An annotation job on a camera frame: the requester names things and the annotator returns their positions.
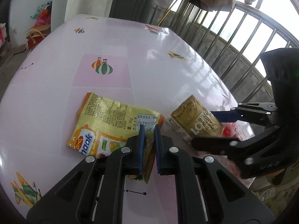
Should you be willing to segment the gold cylindrical snack pack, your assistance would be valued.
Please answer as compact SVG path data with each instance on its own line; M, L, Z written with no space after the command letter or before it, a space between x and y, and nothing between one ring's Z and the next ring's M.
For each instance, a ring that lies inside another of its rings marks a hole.
M182 102L166 122L188 144L196 137L220 137L224 130L224 126L193 95Z

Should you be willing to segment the yellow snack wrapper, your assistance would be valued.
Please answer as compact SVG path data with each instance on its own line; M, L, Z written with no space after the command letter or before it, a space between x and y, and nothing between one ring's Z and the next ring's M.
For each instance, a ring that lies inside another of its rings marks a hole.
M145 128L145 142L141 173L130 178L149 182L155 161L154 128L162 126L165 118L161 113L127 105L95 93L86 93L77 112L78 121L68 141L68 147L87 156L107 157L124 147L127 140Z

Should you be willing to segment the red crumpled wrapper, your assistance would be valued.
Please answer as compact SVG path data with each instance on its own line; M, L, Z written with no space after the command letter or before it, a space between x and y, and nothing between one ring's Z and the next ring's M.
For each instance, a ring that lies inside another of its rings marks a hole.
M249 123L238 120L231 123L222 123L222 125L224 127L222 137L238 138L241 141L245 141L255 136Z

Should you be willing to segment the pink balloon-print tablecloth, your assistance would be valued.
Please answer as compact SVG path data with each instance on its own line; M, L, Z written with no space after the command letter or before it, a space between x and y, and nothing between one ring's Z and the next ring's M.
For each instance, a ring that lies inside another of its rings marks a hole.
M1 100L1 186L16 202L23 177L45 195L82 159L67 146L88 92L169 117L194 95L207 109L237 105L211 67L168 28L80 14L24 60Z

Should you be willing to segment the dark green door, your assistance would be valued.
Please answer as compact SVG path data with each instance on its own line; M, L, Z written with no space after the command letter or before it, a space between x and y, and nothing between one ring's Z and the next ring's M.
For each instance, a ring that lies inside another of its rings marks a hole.
M154 0L113 0L111 18L147 23Z

